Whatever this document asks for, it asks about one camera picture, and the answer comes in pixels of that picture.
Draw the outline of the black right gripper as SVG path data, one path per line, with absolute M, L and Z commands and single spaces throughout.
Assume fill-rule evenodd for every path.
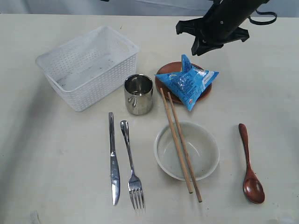
M 179 21 L 176 32 L 178 35 L 188 33 L 195 36 L 191 52 L 193 56 L 200 56 L 220 49 L 226 43 L 238 40 L 245 42 L 249 39 L 248 30 L 239 27 L 246 18 L 243 11 L 215 10 L 202 18 Z

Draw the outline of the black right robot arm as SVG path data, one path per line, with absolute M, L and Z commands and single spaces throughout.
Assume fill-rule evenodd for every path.
M 275 12 L 257 10 L 266 3 L 267 0 L 214 0 L 202 18 L 179 21 L 176 33 L 188 33 L 195 37 L 191 47 L 193 56 L 220 49 L 226 43 L 238 40 L 245 42 L 249 39 L 249 32 L 239 26 L 246 19 L 259 26 L 276 21 Z

